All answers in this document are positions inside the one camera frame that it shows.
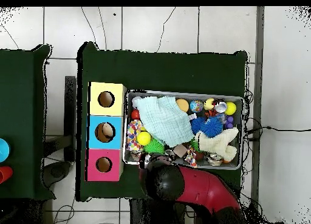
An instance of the blue box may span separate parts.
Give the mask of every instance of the blue box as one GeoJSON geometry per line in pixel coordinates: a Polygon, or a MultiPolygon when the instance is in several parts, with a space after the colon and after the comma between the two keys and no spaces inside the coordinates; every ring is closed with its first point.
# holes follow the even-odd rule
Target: blue box
{"type": "Polygon", "coordinates": [[[107,117],[90,115],[89,148],[90,149],[121,149],[122,147],[122,117],[107,117]],[[110,123],[115,129],[114,138],[103,143],[96,138],[95,130],[100,123],[110,123]]]}

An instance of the wooden shape sorter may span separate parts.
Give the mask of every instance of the wooden shape sorter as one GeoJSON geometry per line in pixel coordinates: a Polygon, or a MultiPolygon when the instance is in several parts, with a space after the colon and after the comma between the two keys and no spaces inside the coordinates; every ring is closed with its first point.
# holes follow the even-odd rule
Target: wooden shape sorter
{"type": "Polygon", "coordinates": [[[89,82],[86,181],[117,182],[123,172],[122,84],[89,82]]]}

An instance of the pink box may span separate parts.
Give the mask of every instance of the pink box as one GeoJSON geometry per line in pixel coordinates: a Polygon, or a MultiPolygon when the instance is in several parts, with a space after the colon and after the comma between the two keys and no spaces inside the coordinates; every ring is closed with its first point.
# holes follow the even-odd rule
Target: pink box
{"type": "Polygon", "coordinates": [[[86,158],[87,180],[89,182],[117,182],[123,171],[120,149],[89,149],[89,158],[86,158]],[[106,157],[111,162],[108,172],[101,172],[97,169],[97,160],[106,157]]]}

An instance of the white tile floor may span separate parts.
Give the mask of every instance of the white tile floor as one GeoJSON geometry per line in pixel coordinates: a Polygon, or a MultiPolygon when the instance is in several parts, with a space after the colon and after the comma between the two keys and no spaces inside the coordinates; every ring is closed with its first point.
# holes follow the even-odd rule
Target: white tile floor
{"type": "MultiPolygon", "coordinates": [[[[100,7],[99,12],[98,7],[83,7],[94,32],[94,38],[81,7],[24,7],[0,15],[0,49],[17,49],[1,25],[11,34],[20,49],[30,50],[43,43],[52,45],[52,58],[49,59],[50,64],[46,72],[47,134],[61,135],[64,116],[64,77],[77,76],[74,58],[79,47],[85,41],[96,39],[101,50],[107,47],[108,50],[156,52],[163,32],[163,23],[173,10],[174,7],[100,7]],[[106,42],[100,16],[103,20],[106,42]]],[[[255,40],[255,6],[200,7],[199,10],[198,7],[176,7],[165,24],[159,52],[197,53],[199,50],[199,52],[234,53],[237,50],[245,50],[248,53],[248,61],[253,63],[255,40]]],[[[253,86],[254,65],[249,64],[249,69],[250,82],[253,86]]],[[[63,159],[62,151],[50,157],[63,159]]],[[[245,167],[251,169],[251,155],[245,167]]],[[[250,181],[251,174],[248,174],[244,183],[246,195],[250,195],[250,181]]],[[[47,224],[53,224],[55,211],[63,205],[72,204],[74,188],[75,165],[64,180],[54,184],[56,199],[46,205],[47,224]]],[[[119,223],[118,199],[91,199],[84,203],[75,202],[73,207],[76,212],[68,224],[119,223]]],[[[123,212],[129,211],[128,200],[121,199],[120,207],[120,224],[129,224],[129,212],[123,212]]],[[[57,220],[67,219],[69,214],[70,208],[65,207],[58,214],[57,220]]],[[[191,224],[191,219],[187,218],[186,223],[191,224]]]]}

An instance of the light blue cloth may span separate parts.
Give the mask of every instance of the light blue cloth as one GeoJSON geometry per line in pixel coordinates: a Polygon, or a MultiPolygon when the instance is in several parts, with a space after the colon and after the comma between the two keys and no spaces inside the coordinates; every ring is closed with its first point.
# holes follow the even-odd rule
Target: light blue cloth
{"type": "Polygon", "coordinates": [[[143,126],[158,141],[173,148],[194,137],[188,114],[180,110],[175,97],[146,97],[136,103],[143,126]]]}

